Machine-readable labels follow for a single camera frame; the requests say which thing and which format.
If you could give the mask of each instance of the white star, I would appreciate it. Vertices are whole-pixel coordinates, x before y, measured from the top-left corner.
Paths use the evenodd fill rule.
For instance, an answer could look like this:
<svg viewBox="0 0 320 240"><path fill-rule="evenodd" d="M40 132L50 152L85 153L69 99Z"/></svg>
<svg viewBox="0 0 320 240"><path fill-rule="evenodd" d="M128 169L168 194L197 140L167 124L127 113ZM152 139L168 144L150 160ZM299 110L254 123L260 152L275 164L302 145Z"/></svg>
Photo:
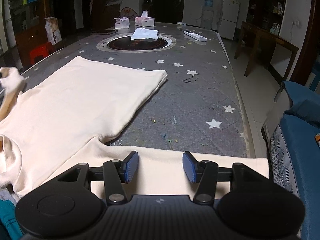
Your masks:
<svg viewBox="0 0 320 240"><path fill-rule="evenodd" d="M233 113L232 111L235 110L235 108L232 108L230 105L229 106L223 106L224 107L224 112L230 112Z"/></svg>
<svg viewBox="0 0 320 240"><path fill-rule="evenodd" d="M190 75L192 75L192 76L194 76L194 75L200 75L199 73L197 73L196 70L194 70L194 71L187 70L187 71L188 71L187 74L190 74Z"/></svg>
<svg viewBox="0 0 320 240"><path fill-rule="evenodd" d="M220 124L222 124L222 122L217 122L214 118L212 119L211 122L206 122L206 123L210 125L209 129L213 127L217 127L220 129Z"/></svg>

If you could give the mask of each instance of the white remote control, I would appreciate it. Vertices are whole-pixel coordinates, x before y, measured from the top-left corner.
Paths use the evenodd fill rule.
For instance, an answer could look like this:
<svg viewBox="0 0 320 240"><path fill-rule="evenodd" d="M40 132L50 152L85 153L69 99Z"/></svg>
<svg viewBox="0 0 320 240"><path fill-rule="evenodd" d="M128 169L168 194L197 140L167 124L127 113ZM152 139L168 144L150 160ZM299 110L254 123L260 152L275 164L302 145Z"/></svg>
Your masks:
<svg viewBox="0 0 320 240"><path fill-rule="evenodd" d="M190 32L190 31L184 31L183 33L191 36L192 38L196 39L197 41L207 41L207 38L205 38L204 36L201 36L199 34L196 34L196 33Z"/></svg>

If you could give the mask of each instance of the metal screw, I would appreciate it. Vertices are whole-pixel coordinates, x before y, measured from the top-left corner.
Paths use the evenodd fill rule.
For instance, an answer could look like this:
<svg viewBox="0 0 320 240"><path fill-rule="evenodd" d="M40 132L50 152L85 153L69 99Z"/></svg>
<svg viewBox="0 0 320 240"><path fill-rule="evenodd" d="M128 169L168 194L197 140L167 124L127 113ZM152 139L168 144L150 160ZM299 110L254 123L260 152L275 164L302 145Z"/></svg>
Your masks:
<svg viewBox="0 0 320 240"><path fill-rule="evenodd" d="M112 194L109 196L109 200L111 200L112 202L120 202L124 200L124 195L121 194Z"/></svg>
<svg viewBox="0 0 320 240"><path fill-rule="evenodd" d="M209 202L212 200L212 197L208 194L200 194L196 197L196 200L205 203L205 202Z"/></svg>

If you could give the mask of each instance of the black door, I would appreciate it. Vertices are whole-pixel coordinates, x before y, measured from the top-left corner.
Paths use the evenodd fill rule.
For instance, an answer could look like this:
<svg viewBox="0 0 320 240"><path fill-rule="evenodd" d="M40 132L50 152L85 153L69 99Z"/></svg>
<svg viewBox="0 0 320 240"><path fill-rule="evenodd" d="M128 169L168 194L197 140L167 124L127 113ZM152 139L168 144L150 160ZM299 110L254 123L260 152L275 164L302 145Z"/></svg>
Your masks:
<svg viewBox="0 0 320 240"><path fill-rule="evenodd" d="M52 0L53 15L58 19L61 36L76 33L74 0Z"/></svg>
<svg viewBox="0 0 320 240"><path fill-rule="evenodd" d="M184 0L152 0L156 22L182 22Z"/></svg>

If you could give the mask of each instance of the white circular rim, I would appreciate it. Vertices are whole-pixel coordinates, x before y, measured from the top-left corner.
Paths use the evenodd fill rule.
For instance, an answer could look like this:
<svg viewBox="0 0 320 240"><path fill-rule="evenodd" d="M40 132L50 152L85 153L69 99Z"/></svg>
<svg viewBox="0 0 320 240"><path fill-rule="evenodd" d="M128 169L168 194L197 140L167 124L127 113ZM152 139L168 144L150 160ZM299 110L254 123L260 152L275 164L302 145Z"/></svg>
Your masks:
<svg viewBox="0 0 320 240"><path fill-rule="evenodd" d="M159 49L148 49L148 50L120 50L120 49L111 49L109 48L107 45L108 43L110 43L111 41L114 41L116 39L119 38L123 38L123 37L128 37L128 36L132 36L133 33L123 33L123 34L118 34L115 36L112 36L110 38L104 39L103 41L100 41L97 44L97 49L98 50L102 50L102 51L112 51L112 52L124 52L124 53L143 53L143 52L153 52L153 51L161 51L161 50L166 50L166 49L171 49L172 47L174 47L177 43L177 40L171 36L168 35L163 35L163 34L158 34L158 37L161 39L164 39L165 41L167 41L167 45L164 46L163 48L159 48Z"/></svg>

